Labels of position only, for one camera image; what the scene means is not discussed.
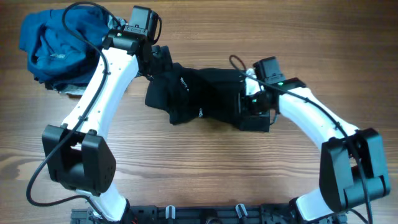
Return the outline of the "black t-shirt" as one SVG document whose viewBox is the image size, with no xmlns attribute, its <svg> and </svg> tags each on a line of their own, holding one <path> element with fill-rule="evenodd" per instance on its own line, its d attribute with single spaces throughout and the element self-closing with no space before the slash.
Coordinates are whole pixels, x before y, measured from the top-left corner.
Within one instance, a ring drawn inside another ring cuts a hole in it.
<svg viewBox="0 0 398 224">
<path fill-rule="evenodd" d="M 167 47 L 167 69 L 149 78 L 145 104 L 169 114 L 173 125 L 195 118 L 213 118 L 241 131 L 269 132 L 269 113 L 244 116 L 240 97 L 246 95 L 242 74 L 235 69 L 185 68 L 173 63 Z"/>
</svg>

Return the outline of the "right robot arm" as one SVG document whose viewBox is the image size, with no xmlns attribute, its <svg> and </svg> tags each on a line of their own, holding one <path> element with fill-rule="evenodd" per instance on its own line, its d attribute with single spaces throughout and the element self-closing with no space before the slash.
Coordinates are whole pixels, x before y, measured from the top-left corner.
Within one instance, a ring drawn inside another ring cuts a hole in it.
<svg viewBox="0 0 398 224">
<path fill-rule="evenodd" d="M 247 77 L 240 110 L 253 115 L 276 110 L 290 119 L 320 151 L 318 187 L 290 203 L 299 223 L 341 214 L 389 195 L 382 136 L 373 128 L 359 129 L 329 110 L 297 79 L 273 84 Z"/>
</svg>

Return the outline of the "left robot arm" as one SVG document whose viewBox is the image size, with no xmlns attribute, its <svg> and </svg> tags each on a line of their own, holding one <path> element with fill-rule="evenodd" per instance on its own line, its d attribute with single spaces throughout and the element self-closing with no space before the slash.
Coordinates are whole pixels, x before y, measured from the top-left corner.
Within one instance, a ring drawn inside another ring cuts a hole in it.
<svg viewBox="0 0 398 224">
<path fill-rule="evenodd" d="M 42 135 L 44 164 L 52 181 L 85 199 L 100 223 L 132 218 L 129 202 L 114 182 L 116 160 L 106 142 L 110 124 L 129 84 L 162 68 L 153 53 L 157 36 L 149 29 L 112 29 L 83 96 L 60 126 L 48 125 Z"/>
</svg>

